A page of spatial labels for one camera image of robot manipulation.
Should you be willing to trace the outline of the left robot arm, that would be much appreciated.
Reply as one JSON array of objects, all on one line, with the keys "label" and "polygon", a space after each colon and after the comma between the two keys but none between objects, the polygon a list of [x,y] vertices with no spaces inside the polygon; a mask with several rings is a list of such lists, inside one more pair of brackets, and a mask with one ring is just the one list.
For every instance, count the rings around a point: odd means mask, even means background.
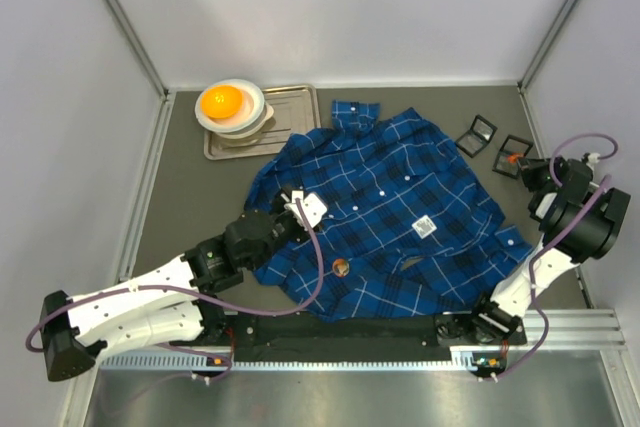
[{"label": "left robot arm", "polygon": [[214,343],[227,327],[218,293],[242,283],[245,271],[288,242],[308,239],[326,212],[317,194],[282,189],[268,210],[244,211],[220,235],[153,271],[90,294],[50,293],[26,345],[43,355],[48,380],[61,382],[143,347]]}]

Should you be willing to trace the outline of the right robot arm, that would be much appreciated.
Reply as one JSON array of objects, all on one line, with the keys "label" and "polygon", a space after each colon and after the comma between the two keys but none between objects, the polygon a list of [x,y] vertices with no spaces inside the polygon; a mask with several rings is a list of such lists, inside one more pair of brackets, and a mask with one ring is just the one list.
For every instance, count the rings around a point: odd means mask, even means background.
[{"label": "right robot arm", "polygon": [[509,339],[523,325],[529,307],[565,272],[600,259],[617,241],[631,195],[594,183],[595,157],[581,160],[517,160],[521,179],[533,194],[528,209],[539,223],[536,247],[493,292],[478,299],[470,333],[478,343]]}]

